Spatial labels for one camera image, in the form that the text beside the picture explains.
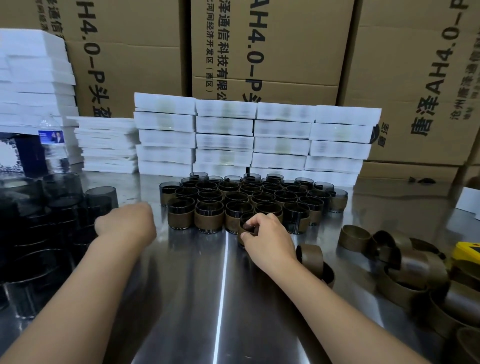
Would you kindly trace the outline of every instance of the reflective metal surface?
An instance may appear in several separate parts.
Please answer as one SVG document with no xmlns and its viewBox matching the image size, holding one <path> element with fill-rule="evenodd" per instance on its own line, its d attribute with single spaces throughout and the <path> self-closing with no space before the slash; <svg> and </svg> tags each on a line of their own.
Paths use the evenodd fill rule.
<svg viewBox="0 0 480 364">
<path fill-rule="evenodd" d="M 158 185 L 180 179 L 85 172 L 84 191 L 117 188 L 119 204 L 152 205 L 158 239 L 146 249 L 125 291 L 105 363 L 328 363 L 321 345 L 283 292 L 225 231 L 175 231 L 166 223 Z M 344 224 L 404 232 L 447 255 L 458 241 L 478 241 L 480 222 L 453 210 L 449 186 L 359 180 L 344 214 L 329 214 L 296 244 L 321 246 L 336 274 L 334 291 L 434 363 L 443 339 L 413 322 L 376 291 L 375 264 L 337 247 Z M 0 311 L 0 353 L 28 323 Z"/>
</svg>

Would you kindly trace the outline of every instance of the plastic water bottle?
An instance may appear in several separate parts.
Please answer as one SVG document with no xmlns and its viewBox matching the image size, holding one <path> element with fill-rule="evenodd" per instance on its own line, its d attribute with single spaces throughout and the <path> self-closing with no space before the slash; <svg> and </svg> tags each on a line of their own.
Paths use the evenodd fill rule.
<svg viewBox="0 0 480 364">
<path fill-rule="evenodd" d="M 70 171 L 67 146 L 61 126 L 53 116 L 43 117 L 38 127 L 38 136 L 45 152 L 45 161 L 49 173 Z"/>
</svg>

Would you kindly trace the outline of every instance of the yellow object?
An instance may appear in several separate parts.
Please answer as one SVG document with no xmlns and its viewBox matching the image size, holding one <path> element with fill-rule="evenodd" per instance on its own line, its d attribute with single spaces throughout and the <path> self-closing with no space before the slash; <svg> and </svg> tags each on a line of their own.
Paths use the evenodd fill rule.
<svg viewBox="0 0 480 364">
<path fill-rule="evenodd" d="M 452 258 L 480 264 L 480 243 L 458 242 L 453 250 Z"/>
</svg>

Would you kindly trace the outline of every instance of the stack of white boxes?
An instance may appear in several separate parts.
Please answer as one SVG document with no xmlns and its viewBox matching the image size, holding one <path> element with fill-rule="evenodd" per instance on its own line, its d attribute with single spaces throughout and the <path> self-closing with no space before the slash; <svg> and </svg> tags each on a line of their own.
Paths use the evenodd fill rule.
<svg viewBox="0 0 480 364">
<path fill-rule="evenodd" d="M 197 149 L 194 171 L 243 176 L 253 154 L 257 104 L 197 100 Z"/>
<path fill-rule="evenodd" d="M 372 128 L 381 109 L 316 106 L 312 124 L 312 145 L 305 162 L 304 177 L 354 186 L 370 153 Z"/>
<path fill-rule="evenodd" d="M 34 29 L 0 29 L 0 132 L 37 134 L 42 117 L 62 127 L 70 164 L 81 162 L 66 116 L 78 116 L 65 41 Z"/>
<path fill-rule="evenodd" d="M 141 174 L 190 175 L 195 162 L 195 102 L 192 97 L 135 93 Z"/>
<path fill-rule="evenodd" d="M 302 177 L 315 106 L 259 103 L 257 119 L 251 172 Z"/>
<path fill-rule="evenodd" d="M 79 127 L 75 129 L 78 145 L 84 157 L 83 170 L 97 172 L 134 173 L 138 170 L 138 130 L 133 119 L 69 117 Z"/>
</svg>

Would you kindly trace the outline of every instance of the metal table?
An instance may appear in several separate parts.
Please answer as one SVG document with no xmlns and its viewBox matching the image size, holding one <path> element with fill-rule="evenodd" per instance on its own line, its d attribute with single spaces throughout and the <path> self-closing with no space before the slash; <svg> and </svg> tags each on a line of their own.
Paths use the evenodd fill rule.
<svg viewBox="0 0 480 364">
<path fill-rule="evenodd" d="M 105 363 L 329 363 L 295 306 L 250 262 L 236 236 L 168 227 L 158 185 L 171 177 L 83 172 L 82 179 L 85 190 L 115 186 L 120 204 L 149 202 L 158 231 L 132 272 Z M 359 180 L 344 214 L 292 236 L 295 244 L 322 247 L 336 273 L 335 292 L 434 363 L 440 337 L 382 297 L 374 264 L 337 248 L 337 240 L 344 224 L 370 232 L 398 229 L 449 255 L 458 241 L 478 241 L 480 222 L 453 209 L 448 193 L 439 183 Z M 27 324 L 10 308 L 0 312 L 0 353 Z"/>
</svg>

